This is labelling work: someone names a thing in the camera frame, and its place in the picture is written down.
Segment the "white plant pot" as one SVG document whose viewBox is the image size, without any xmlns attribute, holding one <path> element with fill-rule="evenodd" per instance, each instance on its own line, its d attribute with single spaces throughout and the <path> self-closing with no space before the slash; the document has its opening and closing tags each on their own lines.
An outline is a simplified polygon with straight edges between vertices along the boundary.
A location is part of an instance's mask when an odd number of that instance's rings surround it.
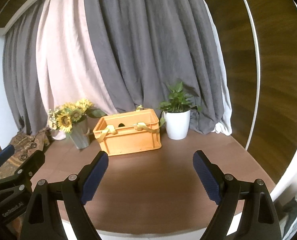
<svg viewBox="0 0 297 240">
<path fill-rule="evenodd" d="M 190 110 L 179 113 L 163 112 L 167 136 L 172 140 L 186 138 L 190 124 Z"/>
</svg>

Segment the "grey curtain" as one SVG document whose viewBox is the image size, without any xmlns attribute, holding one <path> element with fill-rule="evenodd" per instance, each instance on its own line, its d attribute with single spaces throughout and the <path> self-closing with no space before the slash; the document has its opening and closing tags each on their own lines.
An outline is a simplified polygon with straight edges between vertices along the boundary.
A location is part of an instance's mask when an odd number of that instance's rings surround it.
<svg viewBox="0 0 297 240">
<path fill-rule="evenodd" d="M 47 124 L 38 84 L 36 41 L 45 0 L 10 28 L 3 51 L 6 97 L 20 131 Z M 202 106 L 190 128 L 230 135 L 231 103 L 221 47 L 204 0 L 84 0 L 89 37 L 117 113 L 138 106 L 161 114 L 166 84 L 183 81 Z"/>
</svg>

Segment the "orange plastic crate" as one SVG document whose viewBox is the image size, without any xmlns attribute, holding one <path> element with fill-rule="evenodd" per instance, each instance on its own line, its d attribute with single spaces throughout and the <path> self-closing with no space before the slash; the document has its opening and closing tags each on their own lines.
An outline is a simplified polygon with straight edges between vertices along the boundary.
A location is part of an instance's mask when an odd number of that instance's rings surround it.
<svg viewBox="0 0 297 240">
<path fill-rule="evenodd" d="M 109 156 L 151 151 L 161 148 L 159 118 L 153 109 L 103 116 L 93 133 Z"/>
</svg>

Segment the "patterned brown cushion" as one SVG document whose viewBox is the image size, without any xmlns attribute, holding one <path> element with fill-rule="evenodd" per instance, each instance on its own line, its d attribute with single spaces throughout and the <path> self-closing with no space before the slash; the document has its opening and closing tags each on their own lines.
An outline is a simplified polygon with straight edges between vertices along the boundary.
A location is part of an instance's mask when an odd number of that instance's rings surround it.
<svg viewBox="0 0 297 240">
<path fill-rule="evenodd" d="M 15 153 L 0 167 L 0 179 L 12 176 L 14 172 L 36 151 L 45 151 L 50 145 L 50 129 L 43 128 L 37 135 L 18 132 L 10 141 Z"/>
</svg>

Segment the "grey-green ribbed vase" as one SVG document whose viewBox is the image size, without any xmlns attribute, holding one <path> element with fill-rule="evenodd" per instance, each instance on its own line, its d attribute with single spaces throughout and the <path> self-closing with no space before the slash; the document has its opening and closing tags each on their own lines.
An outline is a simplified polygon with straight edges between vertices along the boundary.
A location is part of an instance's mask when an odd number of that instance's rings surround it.
<svg viewBox="0 0 297 240">
<path fill-rule="evenodd" d="M 89 127 L 87 118 L 73 124 L 72 131 L 69 135 L 70 139 L 74 142 L 77 149 L 81 150 L 89 146 Z"/>
</svg>

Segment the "green potted plant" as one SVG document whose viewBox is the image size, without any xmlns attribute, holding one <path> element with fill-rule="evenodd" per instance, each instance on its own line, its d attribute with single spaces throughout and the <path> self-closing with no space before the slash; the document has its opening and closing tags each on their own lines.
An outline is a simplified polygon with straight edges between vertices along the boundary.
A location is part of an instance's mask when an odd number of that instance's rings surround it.
<svg viewBox="0 0 297 240">
<path fill-rule="evenodd" d="M 162 101 L 159 104 L 159 109 L 162 110 L 159 125 L 164 126 L 166 123 L 166 117 L 163 114 L 166 113 L 184 113 L 195 109 L 201 112 L 202 106 L 192 103 L 189 99 L 193 96 L 184 91 L 184 84 L 182 81 L 178 81 L 175 85 L 166 84 L 169 94 L 167 100 Z"/>
</svg>

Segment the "sunflower bouquet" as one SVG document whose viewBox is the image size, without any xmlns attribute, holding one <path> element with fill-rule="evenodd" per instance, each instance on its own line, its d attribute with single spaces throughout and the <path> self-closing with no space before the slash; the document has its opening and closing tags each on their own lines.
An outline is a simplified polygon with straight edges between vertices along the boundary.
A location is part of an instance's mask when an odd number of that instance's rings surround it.
<svg viewBox="0 0 297 240">
<path fill-rule="evenodd" d="M 73 127 L 89 118 L 100 118 L 107 114 L 88 99 L 79 99 L 76 102 L 66 102 L 63 105 L 50 109 L 48 112 L 48 127 L 52 130 L 72 133 Z"/>
</svg>

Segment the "pink white curtain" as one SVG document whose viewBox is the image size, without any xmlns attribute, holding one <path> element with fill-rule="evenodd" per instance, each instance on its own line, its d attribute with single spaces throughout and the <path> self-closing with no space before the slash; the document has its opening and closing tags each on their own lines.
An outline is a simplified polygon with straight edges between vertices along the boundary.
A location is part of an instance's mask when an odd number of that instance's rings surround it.
<svg viewBox="0 0 297 240">
<path fill-rule="evenodd" d="M 37 31 L 36 65 L 44 108 L 88 99 L 116 114 L 94 55 L 84 0 L 45 0 Z"/>
</svg>

